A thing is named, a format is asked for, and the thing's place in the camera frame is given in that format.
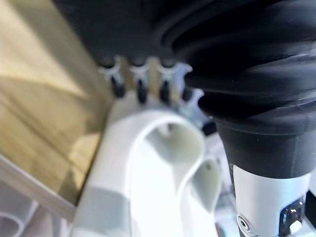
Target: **white curved plastic piece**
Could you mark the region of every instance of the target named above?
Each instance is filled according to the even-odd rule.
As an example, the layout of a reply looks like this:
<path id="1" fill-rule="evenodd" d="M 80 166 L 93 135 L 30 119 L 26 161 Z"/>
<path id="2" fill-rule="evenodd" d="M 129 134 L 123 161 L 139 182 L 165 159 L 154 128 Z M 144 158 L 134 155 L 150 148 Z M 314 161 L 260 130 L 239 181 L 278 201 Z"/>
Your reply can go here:
<path id="1" fill-rule="evenodd" d="M 121 75 L 121 61 L 119 56 L 114 57 L 115 64 L 112 68 L 105 68 L 105 67 L 99 67 L 99 72 L 104 75 L 104 78 L 106 80 L 110 80 L 111 77 L 115 80 L 118 84 L 123 84 L 124 79 Z"/>
<path id="2" fill-rule="evenodd" d="M 129 70 L 133 74 L 133 80 L 138 83 L 140 80 L 144 86 L 148 86 L 148 73 L 149 73 L 149 63 L 148 61 L 143 66 L 130 66 Z"/>
<path id="3" fill-rule="evenodd" d="M 20 237 L 38 204 L 0 181 L 0 236 Z"/>
<path id="4" fill-rule="evenodd" d="M 40 207 L 21 237 L 69 237 L 70 229 L 65 219 Z"/>
<path id="5" fill-rule="evenodd" d="M 310 191 L 316 196 L 316 169 L 312 172 L 310 180 Z"/>
<path id="6" fill-rule="evenodd" d="M 111 112 L 72 237 L 189 237 L 193 223 L 203 225 L 205 236 L 217 236 L 220 179 L 216 164 L 203 163 L 204 149 L 202 133 L 190 122 L 152 97 L 140 106 L 135 93 L 127 94 Z M 186 197 L 190 188 L 192 198 Z M 205 219 L 184 226 L 201 213 Z M 190 237 L 201 236 L 191 229 Z"/>
<path id="7" fill-rule="evenodd" d="M 209 158 L 215 157 L 220 163 L 221 176 L 223 185 L 226 190 L 230 190 L 232 186 L 231 175 L 229 171 L 228 161 L 225 153 L 225 148 L 219 134 L 213 133 L 206 138 L 206 156 Z"/>
<path id="8" fill-rule="evenodd" d="M 181 63 L 176 63 L 171 68 L 165 68 L 161 64 L 157 64 L 157 71 L 160 72 L 161 74 L 172 75 L 172 74 L 175 74 L 179 70 L 180 67 L 181 67 Z"/>

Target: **light wood board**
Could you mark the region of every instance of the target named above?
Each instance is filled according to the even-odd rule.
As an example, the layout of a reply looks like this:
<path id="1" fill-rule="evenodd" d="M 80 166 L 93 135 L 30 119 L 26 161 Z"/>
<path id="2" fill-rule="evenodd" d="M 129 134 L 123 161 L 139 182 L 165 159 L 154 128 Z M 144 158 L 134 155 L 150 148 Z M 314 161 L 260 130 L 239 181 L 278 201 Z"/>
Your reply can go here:
<path id="1" fill-rule="evenodd" d="M 52 2 L 0 1 L 0 178 L 70 219 L 112 102 Z"/>

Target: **white plastic part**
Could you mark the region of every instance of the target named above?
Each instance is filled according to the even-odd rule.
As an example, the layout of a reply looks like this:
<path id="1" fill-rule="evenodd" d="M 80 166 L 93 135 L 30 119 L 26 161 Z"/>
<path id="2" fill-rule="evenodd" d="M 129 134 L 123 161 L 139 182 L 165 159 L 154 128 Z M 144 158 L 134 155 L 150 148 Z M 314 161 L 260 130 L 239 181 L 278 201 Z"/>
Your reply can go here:
<path id="1" fill-rule="evenodd" d="M 177 72 L 181 69 L 181 64 L 176 63 L 171 68 L 165 68 L 161 64 L 157 65 L 157 71 L 160 73 L 160 81 L 161 83 L 168 81 L 168 82 L 174 82 L 176 79 Z"/>
<path id="2" fill-rule="evenodd" d="M 133 74 L 133 80 L 135 83 L 141 80 L 144 86 L 148 86 L 148 73 L 149 73 L 149 63 L 146 62 L 143 66 L 130 66 L 129 70 Z"/>
<path id="3" fill-rule="evenodd" d="M 213 156 L 220 164 L 221 175 L 223 179 L 223 192 L 231 190 L 232 181 L 229 172 L 228 161 L 225 153 L 224 144 L 216 132 L 206 138 L 206 156 Z"/>
<path id="4" fill-rule="evenodd" d="M 38 204 L 0 182 L 0 236 L 20 237 Z"/>
<path id="5" fill-rule="evenodd" d="M 197 128 L 152 97 L 139 106 L 135 93 L 127 94 L 111 112 L 72 237 L 188 237 L 188 229 L 200 237 L 200 226 L 204 236 L 217 236 L 220 178 L 203 157 Z"/>
<path id="6" fill-rule="evenodd" d="M 233 166 L 238 214 L 248 221 L 253 235 L 275 237 L 281 211 L 308 190 L 311 174 L 291 179 L 272 179 Z"/>
<path id="7" fill-rule="evenodd" d="M 310 191 L 316 196 L 316 169 L 312 172 L 310 181 Z"/>
<path id="8" fill-rule="evenodd" d="M 113 79 L 115 80 L 116 83 L 123 84 L 124 79 L 121 75 L 120 57 L 115 56 L 114 60 L 115 60 L 115 64 L 112 68 L 99 67 L 99 72 L 104 75 L 104 78 L 106 80 L 110 80 L 111 77 L 113 77 Z"/>
<path id="9" fill-rule="evenodd" d="M 40 207 L 21 237 L 69 237 L 71 225 Z"/>
<path id="10" fill-rule="evenodd" d="M 186 63 L 177 63 L 178 68 L 175 71 L 174 84 L 179 91 L 183 91 L 185 87 L 184 76 L 192 71 L 192 67 Z"/>
<path id="11" fill-rule="evenodd" d="M 307 218 L 304 218 L 303 224 L 296 237 L 316 237 L 316 230 Z"/>
<path id="12" fill-rule="evenodd" d="M 220 228 L 223 237 L 237 237 L 238 236 L 238 224 L 236 221 L 236 213 L 228 210 L 229 214 L 225 218 L 222 218 L 217 222 L 217 226 Z"/>

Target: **wooden surface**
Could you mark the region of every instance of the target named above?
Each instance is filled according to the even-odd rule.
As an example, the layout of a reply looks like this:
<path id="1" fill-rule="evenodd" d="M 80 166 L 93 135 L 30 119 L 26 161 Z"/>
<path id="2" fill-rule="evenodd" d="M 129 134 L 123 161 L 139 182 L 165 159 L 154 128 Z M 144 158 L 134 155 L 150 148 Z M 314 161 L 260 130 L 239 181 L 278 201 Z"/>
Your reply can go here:
<path id="1" fill-rule="evenodd" d="M 112 102 L 49 0 L 0 1 L 0 166 L 26 184 L 9 183 L 43 205 L 56 194 L 76 205 Z"/>

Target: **wooden panel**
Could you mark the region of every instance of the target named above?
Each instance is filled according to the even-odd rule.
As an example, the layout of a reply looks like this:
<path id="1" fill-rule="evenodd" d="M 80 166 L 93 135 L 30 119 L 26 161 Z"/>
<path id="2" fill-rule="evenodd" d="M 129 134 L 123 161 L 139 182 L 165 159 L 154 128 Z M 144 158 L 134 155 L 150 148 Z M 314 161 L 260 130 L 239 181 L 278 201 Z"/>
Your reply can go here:
<path id="1" fill-rule="evenodd" d="M 0 43 L 0 153 L 75 205 L 111 93 L 48 0 L 1 0 Z"/>

